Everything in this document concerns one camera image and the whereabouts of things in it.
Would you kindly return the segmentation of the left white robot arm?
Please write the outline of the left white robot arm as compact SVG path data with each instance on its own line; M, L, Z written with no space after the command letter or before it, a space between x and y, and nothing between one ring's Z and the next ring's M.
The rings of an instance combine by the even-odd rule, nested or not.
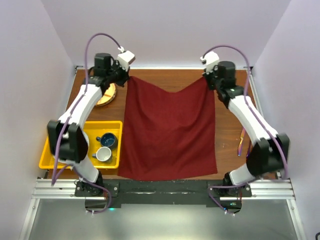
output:
M135 55L125 50L113 58L109 53L97 53L94 66L86 71L78 95L59 119L47 124L48 143L54 156L51 183L56 183L60 172L58 163L71 167L84 182L86 191L92 196L105 194L101 172L91 162L89 142L84 135L84 125L96 103L111 84L124 86L129 79L131 63Z

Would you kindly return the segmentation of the dark red cloth napkin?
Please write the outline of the dark red cloth napkin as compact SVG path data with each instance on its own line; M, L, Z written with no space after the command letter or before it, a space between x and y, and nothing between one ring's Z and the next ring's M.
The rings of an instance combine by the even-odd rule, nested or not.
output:
M127 83L118 175L169 181L217 173L215 94L204 78L168 92Z

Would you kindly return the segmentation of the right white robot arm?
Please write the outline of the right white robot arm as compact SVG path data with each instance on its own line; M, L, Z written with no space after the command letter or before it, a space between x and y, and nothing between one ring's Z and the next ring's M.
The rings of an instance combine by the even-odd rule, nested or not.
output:
M279 134L255 108L242 86L236 84L236 66L231 61L203 60L203 76L210 90L242 124L252 145L246 162L224 175L219 195L235 196L241 187L266 173L285 170L290 140Z

